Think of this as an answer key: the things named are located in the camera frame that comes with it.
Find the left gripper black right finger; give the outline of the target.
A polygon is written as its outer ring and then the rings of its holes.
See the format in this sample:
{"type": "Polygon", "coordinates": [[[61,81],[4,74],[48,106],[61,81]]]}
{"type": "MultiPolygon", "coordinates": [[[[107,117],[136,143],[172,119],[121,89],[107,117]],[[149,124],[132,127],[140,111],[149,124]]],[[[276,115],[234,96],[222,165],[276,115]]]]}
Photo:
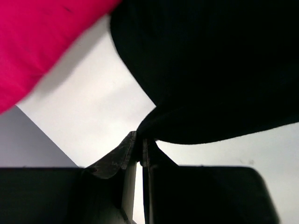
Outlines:
{"type": "Polygon", "coordinates": [[[278,224],[266,184],[249,167],[180,166],[154,140],[142,143],[148,224],[278,224]]]}

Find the black t shirt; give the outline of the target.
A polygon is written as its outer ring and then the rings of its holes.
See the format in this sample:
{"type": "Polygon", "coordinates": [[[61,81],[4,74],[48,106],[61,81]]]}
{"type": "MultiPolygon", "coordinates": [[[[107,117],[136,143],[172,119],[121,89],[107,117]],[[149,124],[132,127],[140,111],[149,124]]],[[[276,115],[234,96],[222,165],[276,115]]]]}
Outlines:
{"type": "Polygon", "coordinates": [[[296,0],[125,0],[110,30],[156,106],[143,139],[202,144],[299,120],[296,0]]]}

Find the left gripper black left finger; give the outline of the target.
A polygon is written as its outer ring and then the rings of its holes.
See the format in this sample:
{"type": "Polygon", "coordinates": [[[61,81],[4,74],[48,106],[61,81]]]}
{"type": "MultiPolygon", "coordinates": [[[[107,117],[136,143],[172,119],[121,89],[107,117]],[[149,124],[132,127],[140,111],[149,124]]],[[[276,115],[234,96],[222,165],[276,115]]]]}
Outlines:
{"type": "Polygon", "coordinates": [[[86,168],[2,168],[3,224],[131,224],[136,133],[86,168]]]}

